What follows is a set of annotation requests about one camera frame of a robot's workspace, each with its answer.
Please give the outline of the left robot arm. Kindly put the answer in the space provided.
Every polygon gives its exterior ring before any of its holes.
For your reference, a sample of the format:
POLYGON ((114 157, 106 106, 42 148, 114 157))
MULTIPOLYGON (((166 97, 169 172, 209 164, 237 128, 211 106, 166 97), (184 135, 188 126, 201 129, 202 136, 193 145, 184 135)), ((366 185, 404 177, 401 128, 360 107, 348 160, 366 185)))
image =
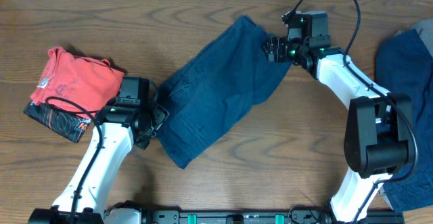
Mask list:
POLYGON ((146 148, 169 113, 161 105, 127 100, 97 113, 89 147, 69 184, 50 208, 36 208, 29 223, 151 223, 149 210, 132 201, 106 210, 119 168, 134 146, 146 148))

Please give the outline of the folded orange t-shirt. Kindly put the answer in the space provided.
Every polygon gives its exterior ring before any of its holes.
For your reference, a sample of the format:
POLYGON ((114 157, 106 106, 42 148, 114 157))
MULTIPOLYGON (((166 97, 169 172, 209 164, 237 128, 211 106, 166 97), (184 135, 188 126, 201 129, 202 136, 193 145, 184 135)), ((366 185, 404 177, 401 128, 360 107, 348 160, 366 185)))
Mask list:
POLYGON ((73 55, 63 47, 49 49, 48 56, 30 96, 36 105, 48 97, 60 97, 95 114, 117 95, 124 73, 111 67, 107 59, 73 55))

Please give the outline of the dark blue denim shorts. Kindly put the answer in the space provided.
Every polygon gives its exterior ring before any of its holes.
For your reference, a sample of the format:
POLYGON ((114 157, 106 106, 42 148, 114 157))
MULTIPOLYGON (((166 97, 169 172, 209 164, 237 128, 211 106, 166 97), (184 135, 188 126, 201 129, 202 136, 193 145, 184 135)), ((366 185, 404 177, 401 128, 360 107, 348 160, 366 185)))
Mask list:
POLYGON ((157 132, 166 153, 184 169, 269 99, 290 63, 269 62, 261 45, 268 34, 240 16, 158 88, 169 117, 157 132))

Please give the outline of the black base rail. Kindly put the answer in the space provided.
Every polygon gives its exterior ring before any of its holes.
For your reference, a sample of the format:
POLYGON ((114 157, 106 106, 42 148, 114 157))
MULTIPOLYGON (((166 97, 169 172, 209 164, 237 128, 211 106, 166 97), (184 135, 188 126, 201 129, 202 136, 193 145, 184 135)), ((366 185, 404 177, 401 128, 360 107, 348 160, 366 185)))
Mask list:
POLYGON ((329 210, 297 205, 287 211, 222 212, 150 210, 132 201, 119 202, 104 213, 106 224, 332 224, 329 210))

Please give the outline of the grey garment at right edge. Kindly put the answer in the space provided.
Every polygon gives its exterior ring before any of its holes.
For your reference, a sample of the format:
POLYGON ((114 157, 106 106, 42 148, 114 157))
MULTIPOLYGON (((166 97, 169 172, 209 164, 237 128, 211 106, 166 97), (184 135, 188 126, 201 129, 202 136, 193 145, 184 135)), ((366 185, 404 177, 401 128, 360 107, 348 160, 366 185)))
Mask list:
POLYGON ((432 60, 432 19, 422 20, 395 35, 396 52, 404 57, 425 55, 432 60))

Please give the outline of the folded black orange-print garment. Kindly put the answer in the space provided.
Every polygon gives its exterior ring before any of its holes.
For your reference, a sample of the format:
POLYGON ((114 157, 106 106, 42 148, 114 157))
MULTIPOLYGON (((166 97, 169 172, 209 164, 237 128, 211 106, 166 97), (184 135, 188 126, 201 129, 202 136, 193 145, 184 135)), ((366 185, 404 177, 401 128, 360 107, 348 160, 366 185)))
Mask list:
POLYGON ((91 123, 88 118, 62 112, 56 107, 47 104, 36 105, 34 102, 29 102, 23 113, 73 143, 80 141, 91 123))

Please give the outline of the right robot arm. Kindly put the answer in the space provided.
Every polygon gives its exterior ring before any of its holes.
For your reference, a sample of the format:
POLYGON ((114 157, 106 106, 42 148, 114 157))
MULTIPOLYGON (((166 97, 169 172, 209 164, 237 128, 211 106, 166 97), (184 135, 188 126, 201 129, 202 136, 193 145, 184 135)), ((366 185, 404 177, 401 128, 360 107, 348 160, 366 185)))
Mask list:
POLYGON ((381 186, 407 180, 417 166, 410 98, 375 84, 340 47, 330 46, 327 37, 272 37, 262 49, 270 62, 302 66, 348 109, 344 136, 348 170, 320 222, 365 222, 381 186))

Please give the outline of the dark blue garment pile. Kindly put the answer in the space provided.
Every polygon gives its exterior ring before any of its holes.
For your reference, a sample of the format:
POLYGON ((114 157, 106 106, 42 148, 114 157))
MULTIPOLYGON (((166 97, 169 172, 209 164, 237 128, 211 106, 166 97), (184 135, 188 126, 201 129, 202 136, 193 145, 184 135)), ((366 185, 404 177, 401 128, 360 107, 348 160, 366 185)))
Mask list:
POLYGON ((384 41, 375 58, 375 80, 393 93, 405 93, 413 105, 419 152, 413 176, 385 184, 384 194, 396 212, 432 205, 432 54, 416 30, 384 41))

